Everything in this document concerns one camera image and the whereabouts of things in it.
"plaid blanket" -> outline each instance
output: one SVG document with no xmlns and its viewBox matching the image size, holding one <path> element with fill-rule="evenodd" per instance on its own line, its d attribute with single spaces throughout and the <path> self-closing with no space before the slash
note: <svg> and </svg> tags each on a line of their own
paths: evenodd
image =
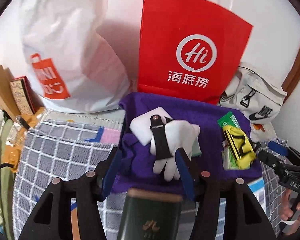
<svg viewBox="0 0 300 240">
<path fill-rule="evenodd" d="M 21 154 L 13 193 L 13 230 L 18 239 L 21 230 L 41 194 L 55 177 L 63 180 L 76 179 L 88 170 L 95 169 L 105 160 L 113 146 L 98 141 L 104 127 L 45 120 L 36 129 L 28 131 Z M 267 142 L 262 142 L 267 149 Z M 266 190 L 267 215 L 277 230 L 278 205 L 283 188 L 278 185 L 273 170 L 263 165 Z M 121 220 L 125 193 L 111 194 L 103 203 L 98 202 L 101 221 L 108 240 L 115 240 Z M 225 199 L 220 200 L 219 223 L 216 239 L 223 238 Z M 197 206 L 184 200 L 177 239 L 189 239 L 195 220 Z"/>
</svg>

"haidilao logo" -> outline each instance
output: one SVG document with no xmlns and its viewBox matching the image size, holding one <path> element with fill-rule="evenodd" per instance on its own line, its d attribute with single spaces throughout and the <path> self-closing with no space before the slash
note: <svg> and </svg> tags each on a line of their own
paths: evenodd
<svg viewBox="0 0 300 240">
<path fill-rule="evenodd" d="M 210 68 L 216 61 L 217 47 L 207 36 L 193 34 L 179 43 L 176 56 L 184 69 L 201 72 Z"/>
</svg>

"pink patch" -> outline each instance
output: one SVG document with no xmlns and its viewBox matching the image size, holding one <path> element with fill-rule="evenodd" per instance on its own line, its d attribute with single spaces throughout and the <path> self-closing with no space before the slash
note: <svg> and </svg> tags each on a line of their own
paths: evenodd
<svg viewBox="0 0 300 240">
<path fill-rule="evenodd" d="M 121 132 L 119 130 L 104 128 L 100 142 L 102 143 L 119 143 Z"/>
</svg>

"green cloth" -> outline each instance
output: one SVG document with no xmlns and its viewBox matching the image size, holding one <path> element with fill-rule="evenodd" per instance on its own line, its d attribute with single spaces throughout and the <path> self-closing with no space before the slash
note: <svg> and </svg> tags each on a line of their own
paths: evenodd
<svg viewBox="0 0 300 240">
<path fill-rule="evenodd" d="M 7 137 L 13 125 L 11 119 L 7 120 L 2 128 L 0 137 L 0 164 L 1 156 L 4 152 Z M 14 240 L 12 229 L 12 195 L 15 174 L 9 167 L 0 169 L 0 191 L 1 191 L 1 207 L 4 220 L 4 231 L 8 240 Z"/>
</svg>

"nike swoosh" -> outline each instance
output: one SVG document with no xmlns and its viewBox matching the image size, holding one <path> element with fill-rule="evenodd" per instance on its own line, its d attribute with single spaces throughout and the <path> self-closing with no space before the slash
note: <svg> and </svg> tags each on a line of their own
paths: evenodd
<svg viewBox="0 0 300 240">
<path fill-rule="evenodd" d="M 254 113 L 254 114 L 249 115 L 249 119 L 250 119 L 251 121 L 256 121 L 256 120 L 268 118 L 268 116 L 266 116 L 266 117 L 256 117 L 256 114 L 257 114 L 257 113 Z"/>
</svg>

